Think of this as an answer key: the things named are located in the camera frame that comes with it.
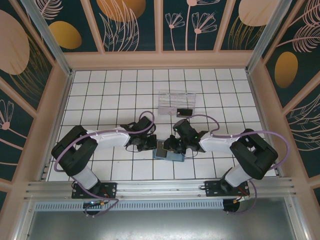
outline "metal bracket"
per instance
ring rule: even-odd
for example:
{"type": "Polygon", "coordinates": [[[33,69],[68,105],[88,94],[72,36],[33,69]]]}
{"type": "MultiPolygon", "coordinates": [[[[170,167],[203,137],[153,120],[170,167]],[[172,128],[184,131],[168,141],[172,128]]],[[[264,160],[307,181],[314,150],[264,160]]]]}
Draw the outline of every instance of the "metal bracket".
{"type": "MultiPolygon", "coordinates": [[[[250,195],[248,182],[245,181],[239,185],[239,187],[245,191],[248,195],[250,195]]],[[[220,181],[205,181],[204,186],[201,186],[202,190],[205,190],[205,195],[207,197],[230,197],[234,196],[236,198],[237,196],[241,196],[243,193],[239,190],[238,187],[234,187],[230,193],[226,193],[222,188],[220,187],[220,181]]]]}
{"type": "MultiPolygon", "coordinates": [[[[100,186],[100,192],[97,196],[102,198],[116,198],[117,194],[117,183],[116,182],[103,182],[100,186]]],[[[72,187],[72,199],[92,199],[93,197],[82,190],[82,188],[77,184],[73,184],[72,187]]]]}

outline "mounting plate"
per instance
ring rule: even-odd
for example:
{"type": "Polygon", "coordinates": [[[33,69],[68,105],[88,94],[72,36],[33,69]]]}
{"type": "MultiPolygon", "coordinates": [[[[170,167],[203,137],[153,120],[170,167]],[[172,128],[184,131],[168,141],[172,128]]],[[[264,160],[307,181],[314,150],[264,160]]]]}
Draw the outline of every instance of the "mounting plate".
{"type": "MultiPolygon", "coordinates": [[[[116,182],[103,182],[101,183],[100,192],[97,194],[99,197],[106,198],[104,191],[109,195],[109,198],[116,198],[117,194],[117,183],[116,182]]],[[[94,199],[93,196],[85,193],[81,187],[74,183],[72,187],[72,199],[94,199]]]]}
{"type": "MultiPolygon", "coordinates": [[[[243,191],[245,191],[248,195],[250,195],[248,182],[245,181],[239,185],[240,188],[242,188],[243,191]]],[[[230,197],[234,196],[236,198],[237,196],[241,196],[242,192],[237,188],[234,187],[231,192],[228,194],[225,191],[223,191],[220,187],[220,181],[205,181],[202,190],[205,190],[205,195],[207,197],[230,197]]]]}

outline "white tiled floor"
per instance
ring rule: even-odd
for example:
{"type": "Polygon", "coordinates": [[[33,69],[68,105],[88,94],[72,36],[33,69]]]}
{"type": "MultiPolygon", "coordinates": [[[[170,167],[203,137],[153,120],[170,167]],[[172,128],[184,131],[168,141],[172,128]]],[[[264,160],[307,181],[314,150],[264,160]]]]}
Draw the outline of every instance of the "white tiled floor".
{"type": "MultiPolygon", "coordinates": [[[[207,114],[220,123],[220,134],[245,128],[261,130],[255,102],[244,69],[155,69],[77,71],[65,107],[58,139],[74,126],[87,130],[113,129],[138,121],[140,113],[155,115],[158,139],[172,133],[181,118],[158,115],[159,90],[196,92],[195,114],[207,114]]],[[[216,127],[204,117],[190,120],[197,131],[216,127]]],[[[132,153],[124,147],[96,151],[88,166],[102,181],[220,178],[238,161],[221,152],[194,153],[184,162],[153,159],[152,151],[132,153]]],[[[48,181],[67,181],[50,164],[48,181]]],[[[269,171],[267,176],[275,176],[269,171]]]]}

